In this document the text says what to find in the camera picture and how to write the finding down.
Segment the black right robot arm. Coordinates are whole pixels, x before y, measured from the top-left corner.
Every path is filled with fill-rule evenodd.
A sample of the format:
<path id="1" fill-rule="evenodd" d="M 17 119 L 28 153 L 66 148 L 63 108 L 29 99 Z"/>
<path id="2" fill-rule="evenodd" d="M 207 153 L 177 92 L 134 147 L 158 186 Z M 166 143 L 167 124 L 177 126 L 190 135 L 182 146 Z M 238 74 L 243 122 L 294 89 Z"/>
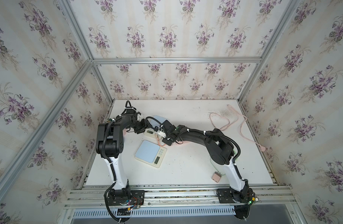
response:
<path id="1" fill-rule="evenodd" d="M 236 159 L 239 158 L 241 149 L 235 140 L 217 128 L 202 131 L 184 125 L 176 127 L 168 120 L 161 123 L 153 117 L 147 117 L 143 121 L 147 128 L 161 131 L 163 143 L 168 146 L 179 141 L 188 141 L 206 147 L 211 160 L 224 168 L 230 186 L 229 197 L 237 203 L 251 203 L 254 192 L 249 186 L 249 181 L 241 176 L 237 168 Z"/>

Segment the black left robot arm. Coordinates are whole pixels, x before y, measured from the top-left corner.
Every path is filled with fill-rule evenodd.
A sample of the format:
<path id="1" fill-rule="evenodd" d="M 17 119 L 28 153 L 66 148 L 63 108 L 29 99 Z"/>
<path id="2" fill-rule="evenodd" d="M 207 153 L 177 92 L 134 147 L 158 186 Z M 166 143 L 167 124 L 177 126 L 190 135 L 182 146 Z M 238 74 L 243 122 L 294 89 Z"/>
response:
<path id="1" fill-rule="evenodd" d="M 127 176 L 121 161 L 121 153 L 124 150 L 125 129 L 133 129 L 134 133 L 140 134 L 147 129 L 145 119 L 141 113 L 126 101 L 121 114 L 112 118 L 109 122 L 101 123 L 97 129 L 95 151 L 107 164 L 108 172 L 112 180 L 111 187 L 107 190 L 106 197 L 126 198 L 130 200 L 132 193 Z"/>

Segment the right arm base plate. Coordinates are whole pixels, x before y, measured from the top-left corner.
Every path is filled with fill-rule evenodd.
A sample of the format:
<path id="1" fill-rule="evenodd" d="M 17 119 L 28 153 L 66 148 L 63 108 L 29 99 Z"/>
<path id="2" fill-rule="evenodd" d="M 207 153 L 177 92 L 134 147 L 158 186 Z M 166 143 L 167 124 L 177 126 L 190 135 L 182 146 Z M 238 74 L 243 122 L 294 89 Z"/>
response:
<path id="1" fill-rule="evenodd" d="M 249 205 L 256 201 L 255 193 L 248 186 L 241 191 L 232 188 L 217 189 L 216 194 L 219 203 L 245 203 Z"/>

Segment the cream blue front electronic scale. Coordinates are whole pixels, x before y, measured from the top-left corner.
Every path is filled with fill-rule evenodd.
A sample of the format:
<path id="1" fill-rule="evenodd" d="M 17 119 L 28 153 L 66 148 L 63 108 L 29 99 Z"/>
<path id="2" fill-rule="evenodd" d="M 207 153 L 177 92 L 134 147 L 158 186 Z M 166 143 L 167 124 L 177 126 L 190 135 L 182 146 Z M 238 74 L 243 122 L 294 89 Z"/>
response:
<path id="1" fill-rule="evenodd" d="M 166 152 L 167 148 L 144 140 L 136 151 L 135 159 L 159 169 Z"/>

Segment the pink power strip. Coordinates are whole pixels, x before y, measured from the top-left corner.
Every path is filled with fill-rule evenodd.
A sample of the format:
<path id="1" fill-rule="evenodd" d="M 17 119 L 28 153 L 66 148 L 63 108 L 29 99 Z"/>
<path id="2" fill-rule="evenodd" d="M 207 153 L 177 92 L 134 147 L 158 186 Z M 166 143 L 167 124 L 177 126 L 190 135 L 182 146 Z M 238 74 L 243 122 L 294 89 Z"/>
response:
<path id="1" fill-rule="evenodd" d="M 183 145 L 184 141 L 175 141 L 174 143 L 177 144 L 177 145 Z"/>

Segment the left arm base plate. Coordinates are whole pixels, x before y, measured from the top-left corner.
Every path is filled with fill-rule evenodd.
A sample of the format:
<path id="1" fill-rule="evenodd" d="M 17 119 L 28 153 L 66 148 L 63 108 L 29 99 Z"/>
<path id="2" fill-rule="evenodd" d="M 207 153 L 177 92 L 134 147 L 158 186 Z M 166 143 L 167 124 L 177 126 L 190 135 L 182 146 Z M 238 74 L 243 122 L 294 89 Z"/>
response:
<path id="1" fill-rule="evenodd" d="M 110 190 L 107 193 L 107 203 L 109 206 L 128 206 L 139 208 L 144 204 L 144 190 Z"/>

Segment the cream blue electronic scale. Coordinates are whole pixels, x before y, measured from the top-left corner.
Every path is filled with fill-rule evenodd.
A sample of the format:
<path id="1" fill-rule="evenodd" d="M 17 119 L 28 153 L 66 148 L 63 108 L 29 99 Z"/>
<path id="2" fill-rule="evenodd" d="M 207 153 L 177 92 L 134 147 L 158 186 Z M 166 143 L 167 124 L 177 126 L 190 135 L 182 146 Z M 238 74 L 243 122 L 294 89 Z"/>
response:
<path id="1" fill-rule="evenodd" d="M 145 118 L 149 122 L 149 127 L 154 130 L 156 133 L 156 127 L 162 126 L 162 124 L 166 121 L 166 118 L 154 115 L 152 117 Z"/>
<path id="2" fill-rule="evenodd" d="M 167 148 L 144 140 L 136 151 L 135 159 L 159 169 L 166 152 Z"/>

